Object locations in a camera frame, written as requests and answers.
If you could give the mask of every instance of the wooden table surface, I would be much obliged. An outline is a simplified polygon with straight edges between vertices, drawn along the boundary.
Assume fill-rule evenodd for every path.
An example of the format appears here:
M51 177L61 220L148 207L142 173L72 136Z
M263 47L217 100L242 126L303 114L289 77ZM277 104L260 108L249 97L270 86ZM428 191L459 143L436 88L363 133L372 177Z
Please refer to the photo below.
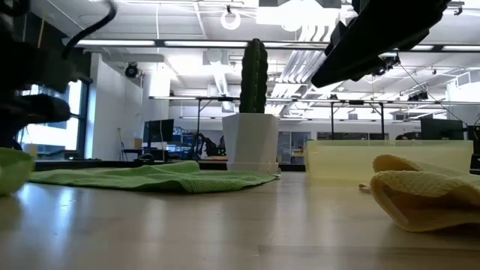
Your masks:
M477 226L404 232L300 172L198 195L27 184L0 213L0 269L480 269Z

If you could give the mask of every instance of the white wall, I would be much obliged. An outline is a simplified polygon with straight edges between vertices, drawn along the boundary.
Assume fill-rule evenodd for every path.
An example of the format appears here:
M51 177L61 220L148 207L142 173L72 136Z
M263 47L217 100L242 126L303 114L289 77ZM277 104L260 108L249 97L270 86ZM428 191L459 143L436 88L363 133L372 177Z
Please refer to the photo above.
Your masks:
M88 100L85 156L117 161L120 134L126 148L132 148L133 138L142 135L143 90L102 61L97 53L92 55L91 77L94 82Z
M168 119L169 101L149 99L150 86L152 85L152 75L145 75L142 81L143 99L142 99L142 120L153 121Z
M480 82L467 83L458 87L456 80L452 80L447 84L446 98L447 101L480 102ZM448 106L448 110L468 125L475 124L480 117L480 106L476 105ZM448 113L448 119L458 120L455 116Z
M197 129L197 120L196 119L180 119L180 106L171 106L169 109L169 117L175 119L175 126L181 127L187 130L196 130ZM195 116L193 114L194 108L183 107L183 116ZM215 108L206 107L201 116L212 116L209 113L213 113ZM221 119L200 119L200 130L201 131L221 131L222 124ZM279 131L300 131L300 132L330 132L332 126L330 122L324 121L301 121L301 122L290 122L290 121L281 121L279 125ZM381 133L382 128L379 121L377 122L339 122L334 123L335 132L359 132L359 133ZM420 123L385 123L385 132L389 134L390 140L394 140L396 136L404 134L406 132L419 132Z

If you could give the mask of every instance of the ceiling duct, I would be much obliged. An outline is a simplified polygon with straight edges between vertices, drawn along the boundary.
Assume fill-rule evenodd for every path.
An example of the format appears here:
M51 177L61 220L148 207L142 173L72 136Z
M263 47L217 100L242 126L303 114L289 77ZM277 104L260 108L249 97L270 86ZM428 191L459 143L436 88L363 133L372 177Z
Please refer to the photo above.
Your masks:
M213 76L215 79L215 85L217 86L218 95L222 97L230 96L228 92L227 78L225 77L224 65L228 65L228 55L221 49L209 49L203 55L204 62L206 61L214 67ZM234 113L235 104L229 101L222 102L223 113Z

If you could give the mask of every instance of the ceiling light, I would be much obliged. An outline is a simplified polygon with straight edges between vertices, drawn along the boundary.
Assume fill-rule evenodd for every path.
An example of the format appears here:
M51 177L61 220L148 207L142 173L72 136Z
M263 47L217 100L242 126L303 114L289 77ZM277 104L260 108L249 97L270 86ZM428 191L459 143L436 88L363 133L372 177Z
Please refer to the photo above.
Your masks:
M169 101L192 101L196 100L196 97L148 97L151 99L159 99L159 100L169 100Z
M305 121L306 119L303 119L303 118L280 118L280 121L296 121L296 122L300 122L300 121Z
M229 14L233 14L233 16L235 16L235 19L233 19L232 22L227 22L227 16ZM242 19L240 18L240 14L237 10L231 10L229 13L225 11L222 13L222 16L220 17L220 23L226 30L237 29L240 26L241 22L242 22Z
M298 100L298 101L301 101L301 102L320 102L320 103L330 103L332 102L332 100L320 100L320 99L301 99L301 100Z
M267 101L270 102L292 102L291 98L267 98Z
M81 40L78 42L77 46L154 47L155 41L153 40Z
M266 49L297 49L297 50L322 50L329 44L327 42L264 42Z
M198 47L198 48L245 48L245 41L210 41L210 40L168 40L165 41L166 47Z
M102 2L103 0L90 0L91 2ZM130 4L130 5L192 5L193 3L197 3L199 5L214 5L214 6L221 6L223 7L224 5L231 5L231 6L236 6L236 7L243 7L244 2L243 1L176 1L176 0L123 0L121 1L125 4Z
M412 51L418 51L418 50L422 50L422 51L426 51L426 50L432 50L434 48L434 46L432 45L417 45L417 46L414 46L411 50Z
M180 116L179 117L180 119L210 119L210 120L213 120L213 119L222 119L222 117L214 117L214 116Z
M442 50L451 51L477 51L480 46L444 46Z

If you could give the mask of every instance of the white pot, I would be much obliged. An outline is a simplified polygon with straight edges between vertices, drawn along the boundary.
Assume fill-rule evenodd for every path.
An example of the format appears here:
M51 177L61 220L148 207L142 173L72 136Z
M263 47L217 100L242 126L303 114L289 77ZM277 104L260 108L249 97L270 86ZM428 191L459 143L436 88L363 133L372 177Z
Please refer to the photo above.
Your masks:
M228 170L276 173L278 119L270 114L239 113L223 117Z

